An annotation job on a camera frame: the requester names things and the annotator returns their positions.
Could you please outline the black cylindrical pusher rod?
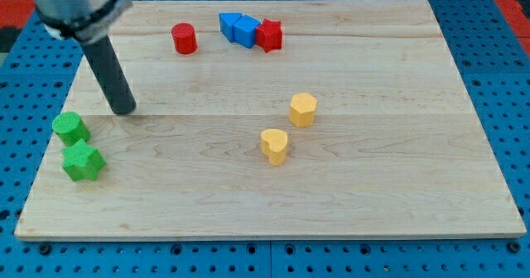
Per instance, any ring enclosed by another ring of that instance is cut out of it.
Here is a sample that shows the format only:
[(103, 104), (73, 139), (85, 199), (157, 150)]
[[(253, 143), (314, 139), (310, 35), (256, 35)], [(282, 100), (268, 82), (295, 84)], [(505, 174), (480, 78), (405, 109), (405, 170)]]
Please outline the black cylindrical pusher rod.
[(109, 37), (81, 47), (111, 111), (116, 115), (132, 113), (136, 100)]

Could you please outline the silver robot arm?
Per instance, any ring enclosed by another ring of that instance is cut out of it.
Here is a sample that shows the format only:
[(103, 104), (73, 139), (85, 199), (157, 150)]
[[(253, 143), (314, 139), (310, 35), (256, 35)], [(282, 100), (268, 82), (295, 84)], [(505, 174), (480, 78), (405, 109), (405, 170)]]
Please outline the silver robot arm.
[(51, 36), (77, 41), (112, 112), (126, 115), (136, 100), (126, 80), (108, 32), (133, 6), (132, 0), (34, 0)]

